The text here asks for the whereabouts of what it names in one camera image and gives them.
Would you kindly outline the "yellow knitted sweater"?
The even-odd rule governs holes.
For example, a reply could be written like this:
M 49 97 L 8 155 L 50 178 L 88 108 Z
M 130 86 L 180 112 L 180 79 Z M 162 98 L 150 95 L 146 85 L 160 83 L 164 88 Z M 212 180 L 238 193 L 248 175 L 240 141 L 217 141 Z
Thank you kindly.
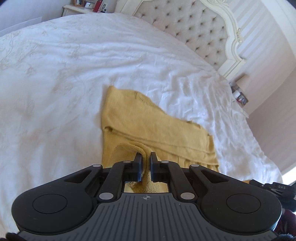
M 151 181 L 149 157 L 172 161 L 182 168 L 191 164 L 218 171 L 214 138 L 201 125 L 166 114 L 147 96 L 134 90 L 107 90 L 101 115 L 103 132 L 102 164 L 112 167 L 142 155 L 142 179 L 125 185 L 125 192 L 168 192 L 164 183 Z

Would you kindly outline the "white embroidered bedspread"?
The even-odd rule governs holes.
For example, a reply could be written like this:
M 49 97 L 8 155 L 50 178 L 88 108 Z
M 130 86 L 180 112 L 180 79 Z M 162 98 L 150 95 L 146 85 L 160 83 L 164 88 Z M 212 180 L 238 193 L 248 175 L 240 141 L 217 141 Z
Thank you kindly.
M 281 182 L 228 81 L 186 45 L 123 14 L 58 18 L 1 37 L 1 235 L 24 191 L 102 161 L 108 87 L 132 89 L 214 137 L 220 171 Z

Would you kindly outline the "white bedside lamp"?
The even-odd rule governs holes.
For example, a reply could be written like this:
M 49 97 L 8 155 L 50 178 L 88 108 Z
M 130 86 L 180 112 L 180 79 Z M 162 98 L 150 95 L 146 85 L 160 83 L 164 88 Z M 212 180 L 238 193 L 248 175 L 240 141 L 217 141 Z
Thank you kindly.
M 235 83 L 241 90 L 246 91 L 250 85 L 249 76 L 243 75 Z

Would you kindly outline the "cream tufted headboard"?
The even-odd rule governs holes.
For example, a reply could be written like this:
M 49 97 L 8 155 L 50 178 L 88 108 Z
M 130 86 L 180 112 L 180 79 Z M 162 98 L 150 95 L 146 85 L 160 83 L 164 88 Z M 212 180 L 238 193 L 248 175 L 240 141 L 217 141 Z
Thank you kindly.
M 115 11 L 172 35 L 227 80 L 245 64 L 237 53 L 241 29 L 226 1 L 117 1 Z

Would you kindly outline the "far red box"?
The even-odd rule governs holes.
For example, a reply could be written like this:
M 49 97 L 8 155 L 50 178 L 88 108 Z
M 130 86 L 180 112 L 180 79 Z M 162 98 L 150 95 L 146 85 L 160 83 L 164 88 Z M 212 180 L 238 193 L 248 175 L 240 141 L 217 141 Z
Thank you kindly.
M 103 2 L 103 0 L 97 0 L 95 6 L 93 8 L 93 12 L 97 13 L 99 11 L 102 2 Z

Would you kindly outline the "white far nightstand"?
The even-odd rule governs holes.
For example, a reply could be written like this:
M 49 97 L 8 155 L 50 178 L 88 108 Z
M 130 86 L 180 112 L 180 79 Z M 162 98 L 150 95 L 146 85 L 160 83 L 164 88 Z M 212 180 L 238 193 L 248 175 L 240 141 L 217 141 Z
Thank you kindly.
M 74 6 L 71 4 L 67 4 L 63 6 L 62 16 L 70 16 L 70 15 L 79 15 L 79 14 L 89 14 L 93 13 L 93 9 L 87 9 L 80 6 Z

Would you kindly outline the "far wooden picture frame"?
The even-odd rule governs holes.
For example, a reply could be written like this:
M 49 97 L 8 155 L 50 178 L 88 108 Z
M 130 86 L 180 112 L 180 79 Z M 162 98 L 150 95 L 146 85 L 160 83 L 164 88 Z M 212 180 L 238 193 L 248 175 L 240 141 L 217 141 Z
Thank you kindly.
M 84 7 L 84 0 L 73 0 L 74 6 Z

